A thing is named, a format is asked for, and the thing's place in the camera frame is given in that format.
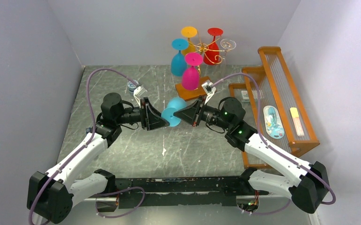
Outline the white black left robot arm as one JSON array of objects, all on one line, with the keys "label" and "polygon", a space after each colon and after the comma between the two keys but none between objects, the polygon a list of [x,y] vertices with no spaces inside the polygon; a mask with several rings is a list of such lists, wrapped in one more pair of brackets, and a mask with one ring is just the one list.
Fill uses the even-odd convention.
[{"label": "white black left robot arm", "polygon": [[114,92],[104,96],[101,113],[93,120],[84,140],[69,155],[48,171],[35,172],[30,177],[27,197],[30,224],[34,214],[58,224],[84,199],[95,194],[109,197],[116,193],[115,175],[108,171],[99,169],[83,180],[76,179],[117,140],[125,124],[139,123],[147,131],[169,126],[147,97],[140,99],[135,107]]}]

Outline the pink wine glass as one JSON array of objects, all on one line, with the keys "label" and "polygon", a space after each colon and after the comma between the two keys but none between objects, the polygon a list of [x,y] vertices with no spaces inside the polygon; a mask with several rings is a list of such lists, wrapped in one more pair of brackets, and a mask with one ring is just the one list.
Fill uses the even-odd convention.
[{"label": "pink wine glass", "polygon": [[197,69],[203,62],[199,53],[191,52],[185,55],[185,62],[189,66],[182,76],[182,87],[186,90],[195,90],[199,86],[199,71]]}]

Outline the light blue wine glass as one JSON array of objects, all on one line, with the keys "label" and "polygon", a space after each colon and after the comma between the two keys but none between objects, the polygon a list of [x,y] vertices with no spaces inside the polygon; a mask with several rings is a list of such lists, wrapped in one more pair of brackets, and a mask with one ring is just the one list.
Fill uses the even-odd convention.
[{"label": "light blue wine glass", "polygon": [[172,98],[167,107],[162,111],[161,117],[165,119],[170,127],[176,127],[180,124],[181,119],[174,115],[175,112],[184,109],[187,106],[187,103],[184,99],[180,97]]}]

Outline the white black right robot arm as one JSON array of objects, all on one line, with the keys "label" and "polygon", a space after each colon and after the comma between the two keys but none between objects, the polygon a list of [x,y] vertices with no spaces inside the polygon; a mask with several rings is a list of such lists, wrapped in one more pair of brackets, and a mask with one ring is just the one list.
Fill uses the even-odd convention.
[{"label": "white black right robot arm", "polygon": [[247,169],[246,177],[239,181],[242,193],[249,195],[254,190],[262,190],[281,195],[309,214],[327,204],[324,198],[333,190],[322,163],[302,160],[264,138],[259,129],[243,120],[245,110],[236,98],[222,99],[220,108],[205,105],[204,100],[200,96],[193,104],[174,112],[174,116],[194,127],[203,121],[222,128],[232,147],[262,159],[280,172],[274,175],[256,168]]}]

